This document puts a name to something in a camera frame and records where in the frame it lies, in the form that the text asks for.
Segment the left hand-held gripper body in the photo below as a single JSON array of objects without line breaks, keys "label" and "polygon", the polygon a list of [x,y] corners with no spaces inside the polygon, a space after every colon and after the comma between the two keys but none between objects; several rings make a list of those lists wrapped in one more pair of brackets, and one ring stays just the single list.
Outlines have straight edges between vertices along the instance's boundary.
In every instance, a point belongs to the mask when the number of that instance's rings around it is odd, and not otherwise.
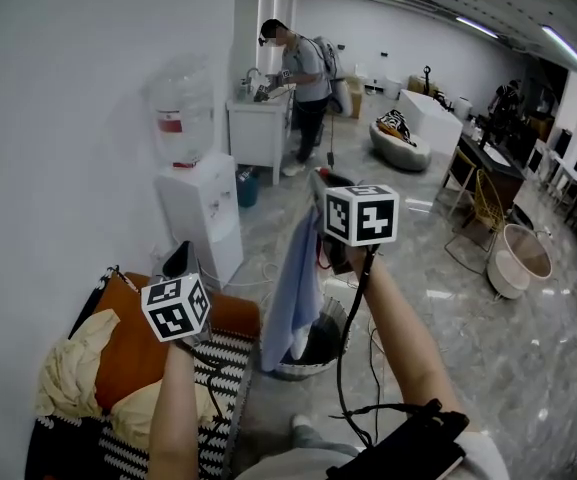
[{"label": "left hand-held gripper body", "polygon": [[212,338],[212,304],[201,274],[155,274],[141,290],[141,310],[159,342],[195,349]]}]

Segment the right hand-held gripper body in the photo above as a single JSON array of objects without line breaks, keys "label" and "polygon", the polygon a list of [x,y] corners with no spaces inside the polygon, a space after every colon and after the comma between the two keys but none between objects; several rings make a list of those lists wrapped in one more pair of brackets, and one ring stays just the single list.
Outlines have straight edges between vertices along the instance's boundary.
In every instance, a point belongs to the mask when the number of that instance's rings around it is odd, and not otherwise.
[{"label": "right hand-held gripper body", "polygon": [[335,274],[352,270],[346,247],[371,247],[397,238],[399,194],[389,186],[327,187],[319,206],[322,246]]}]

